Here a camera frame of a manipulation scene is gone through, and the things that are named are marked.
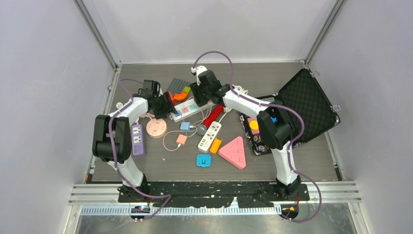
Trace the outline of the blue plug adapter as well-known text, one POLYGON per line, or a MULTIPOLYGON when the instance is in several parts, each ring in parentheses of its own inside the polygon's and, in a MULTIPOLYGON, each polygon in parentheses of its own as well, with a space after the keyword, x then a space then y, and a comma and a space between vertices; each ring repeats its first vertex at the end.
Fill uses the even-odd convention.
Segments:
POLYGON ((199 154, 196 157, 196 166, 201 168, 208 168, 211 166, 212 158, 208 154, 199 154))

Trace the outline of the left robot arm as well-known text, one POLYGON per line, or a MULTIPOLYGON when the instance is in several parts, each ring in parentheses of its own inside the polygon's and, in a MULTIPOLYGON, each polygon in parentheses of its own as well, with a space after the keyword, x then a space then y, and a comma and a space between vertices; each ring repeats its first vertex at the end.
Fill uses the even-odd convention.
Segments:
POLYGON ((162 92, 159 82, 144 80, 142 85, 120 109, 95 118, 92 144, 92 154, 112 166, 138 202, 145 201, 150 192, 145 174, 131 157, 133 140, 130 120, 149 112, 156 119, 177 113, 170 94, 162 92))

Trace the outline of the purple power strip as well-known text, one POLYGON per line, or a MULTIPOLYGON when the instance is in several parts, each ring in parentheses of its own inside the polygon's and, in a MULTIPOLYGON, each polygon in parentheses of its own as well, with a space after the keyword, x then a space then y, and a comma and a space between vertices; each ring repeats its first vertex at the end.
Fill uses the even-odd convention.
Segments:
POLYGON ((144 133, 141 124, 131 126, 132 155, 143 157, 146 154, 144 133))

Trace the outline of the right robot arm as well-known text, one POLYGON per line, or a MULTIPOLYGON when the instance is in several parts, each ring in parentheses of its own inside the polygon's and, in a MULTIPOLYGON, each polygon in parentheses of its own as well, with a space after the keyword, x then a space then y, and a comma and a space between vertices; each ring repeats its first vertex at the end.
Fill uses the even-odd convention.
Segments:
POLYGON ((291 200, 301 184, 292 158, 291 144, 296 128, 290 114, 294 111, 281 102, 258 100, 235 90, 232 85, 222 85, 204 66, 191 68, 191 73, 196 76, 196 82, 190 87, 197 105, 211 101, 257 121, 261 141, 270 148, 276 164, 276 191, 282 199, 291 200))

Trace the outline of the white multicolour power strip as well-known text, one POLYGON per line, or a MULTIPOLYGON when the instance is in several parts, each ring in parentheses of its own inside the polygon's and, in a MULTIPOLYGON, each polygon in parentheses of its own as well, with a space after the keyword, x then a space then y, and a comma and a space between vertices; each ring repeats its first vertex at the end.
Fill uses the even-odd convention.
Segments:
POLYGON ((212 102, 208 102, 203 106, 198 106, 194 99, 186 100, 180 104, 175 105, 175 109, 177 111, 176 114, 171 113, 169 118, 174 122, 179 122, 182 119, 188 118, 192 115, 195 115, 201 111, 208 109, 209 107, 214 106, 212 102))

